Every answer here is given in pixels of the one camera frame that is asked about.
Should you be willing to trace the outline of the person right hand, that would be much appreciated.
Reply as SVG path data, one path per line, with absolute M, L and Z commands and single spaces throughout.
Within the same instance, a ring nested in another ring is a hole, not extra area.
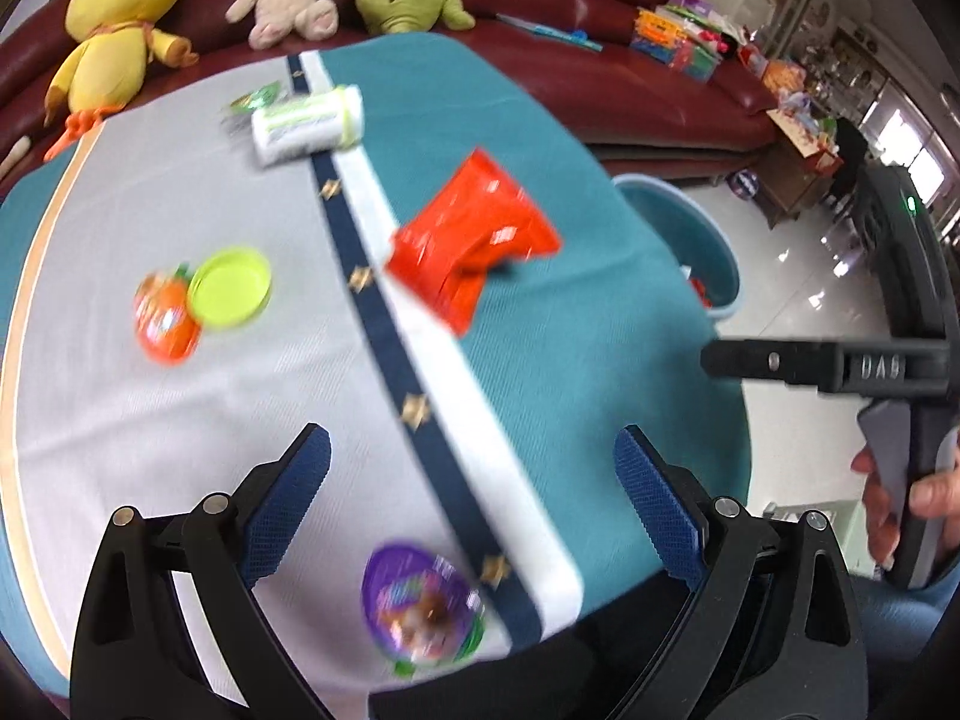
M 893 511 L 889 491 L 882 486 L 874 456 L 869 447 L 862 447 L 851 461 L 851 470 L 866 475 L 862 505 L 866 509 L 867 548 L 884 569 L 893 566 L 893 555 L 900 543 L 900 527 Z M 910 491 L 910 509 L 924 520 L 940 518 L 942 535 L 937 548 L 940 559 L 958 550 L 958 514 L 960 514 L 960 472 L 958 460 L 948 472 L 926 476 L 914 483 Z

